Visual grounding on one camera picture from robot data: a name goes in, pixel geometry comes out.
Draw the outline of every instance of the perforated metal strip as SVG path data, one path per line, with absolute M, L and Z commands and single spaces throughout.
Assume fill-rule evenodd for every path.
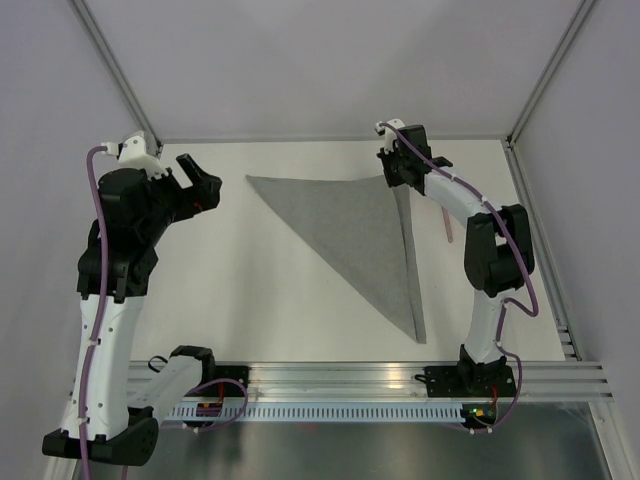
M 228 420 L 240 411 L 240 403 L 225 404 L 219 417 L 196 415 L 197 402 L 183 401 L 167 421 Z M 255 403 L 241 417 L 244 422 L 348 422 L 348 423 L 458 423 L 461 403 Z

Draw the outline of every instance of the triangular gray cloth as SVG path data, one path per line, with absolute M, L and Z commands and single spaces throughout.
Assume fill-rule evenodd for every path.
M 264 202 L 391 323 L 427 336 L 408 187 L 247 176 Z

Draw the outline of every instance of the white tabletop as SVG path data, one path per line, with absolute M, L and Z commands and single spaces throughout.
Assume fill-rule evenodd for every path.
M 387 321 L 258 197 L 245 175 L 353 180 L 382 173 L 371 142 L 166 145 L 162 161 L 190 153 L 222 178 L 217 209 L 171 225 L 138 323 L 133 359 L 191 344 L 224 361 L 457 360 L 469 329 L 473 291 L 463 267 L 465 230 L 452 218 L 446 239 L 440 207 L 411 194 L 427 344 Z M 499 141 L 432 142 L 495 205 L 517 203 Z M 503 342 L 524 360 L 563 360 L 539 272 L 540 315 L 510 307 Z M 519 298 L 528 304 L 524 289 Z

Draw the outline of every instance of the gray wall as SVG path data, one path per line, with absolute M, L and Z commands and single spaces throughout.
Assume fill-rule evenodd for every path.
M 84 156 L 134 125 L 64 0 L 1 10 L 0 462 L 3 478 L 41 478 L 78 354 Z
M 640 2 L 600 2 L 518 151 L 570 300 L 640 451 Z

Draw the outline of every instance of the table surface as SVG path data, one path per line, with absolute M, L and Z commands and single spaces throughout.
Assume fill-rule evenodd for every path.
M 457 360 L 473 291 L 463 267 L 465 231 L 446 238 L 439 205 L 411 193 L 427 343 L 395 328 L 258 197 L 246 175 L 354 180 L 380 175 L 379 141 L 165 145 L 162 161 L 183 186 L 175 157 L 190 153 L 222 178 L 217 209 L 169 227 L 140 317 L 132 358 L 191 344 L 238 362 Z M 497 140 L 433 141 L 434 155 L 494 205 L 517 203 Z M 540 315 L 510 308 L 503 342 L 524 360 L 563 360 L 539 272 Z M 518 297 L 529 303 L 521 289 Z

